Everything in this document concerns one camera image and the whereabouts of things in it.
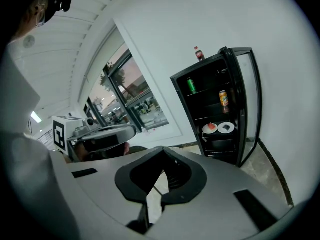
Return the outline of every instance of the concrete floor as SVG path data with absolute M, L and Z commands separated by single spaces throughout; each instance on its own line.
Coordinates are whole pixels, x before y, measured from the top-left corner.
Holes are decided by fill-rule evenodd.
M 192 152 L 198 155 L 201 155 L 199 146 L 189 146 L 181 148 L 184 151 Z M 242 171 L 247 173 L 249 176 L 260 182 L 268 190 L 276 194 L 285 204 L 287 204 L 285 192 L 282 188 L 282 185 L 278 179 L 275 169 L 267 158 L 265 152 L 262 148 L 257 145 L 254 152 L 251 154 L 249 159 L 241 168 Z M 162 173 L 158 181 L 154 185 L 156 189 L 162 194 L 169 192 L 168 180 L 165 173 Z M 148 204 L 148 213 L 150 223 L 156 223 L 162 214 L 161 209 L 161 195 L 157 192 L 156 189 L 152 191 L 147 196 Z

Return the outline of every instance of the mini fridge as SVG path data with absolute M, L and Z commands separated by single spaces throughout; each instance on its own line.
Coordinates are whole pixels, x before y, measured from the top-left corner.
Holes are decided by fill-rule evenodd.
M 224 47 L 171 80 L 201 154 L 241 167 L 257 146 L 262 119 L 261 81 L 252 48 Z

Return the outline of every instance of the white plate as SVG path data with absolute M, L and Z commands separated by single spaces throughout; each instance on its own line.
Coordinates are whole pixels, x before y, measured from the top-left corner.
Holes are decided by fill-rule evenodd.
M 230 129 L 229 130 L 226 130 L 224 129 L 224 126 L 230 126 Z M 219 127 L 218 127 L 218 131 L 222 134 L 229 134 L 229 133 L 232 133 L 235 129 L 235 125 L 231 122 L 223 122 L 221 124 L 219 124 Z
M 217 130 L 218 130 L 218 125 L 216 125 L 215 123 L 213 123 L 213 125 L 215 126 L 215 128 L 213 130 L 211 130 L 209 128 L 209 126 L 206 124 L 203 128 L 202 128 L 202 131 L 205 133 L 205 134 L 214 134 Z

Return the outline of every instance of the coca-cola bottle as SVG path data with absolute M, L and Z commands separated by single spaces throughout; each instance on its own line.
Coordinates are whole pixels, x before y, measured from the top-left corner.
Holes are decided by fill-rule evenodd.
M 198 46 L 194 47 L 194 49 L 195 49 L 195 55 L 198 58 L 198 60 L 203 61 L 205 59 L 205 56 L 202 50 L 199 50 Z

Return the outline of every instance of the white ceiling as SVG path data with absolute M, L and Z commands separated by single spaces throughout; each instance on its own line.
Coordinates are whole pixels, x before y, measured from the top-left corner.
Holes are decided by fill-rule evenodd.
M 41 97 L 35 112 L 45 124 L 51 122 L 52 116 L 72 111 L 72 89 L 78 92 L 75 97 L 79 95 L 84 75 L 96 52 L 92 51 L 91 39 L 97 43 L 97 38 L 93 37 L 99 34 L 97 25 L 102 24 L 101 15 L 106 18 L 108 8 L 114 2 L 72 0 L 68 12 L 57 12 L 47 24 L 30 33 L 35 37 L 32 47 L 24 48 L 24 38 L 9 45 L 18 68 Z M 106 36 L 111 29 L 109 24 L 102 34 Z

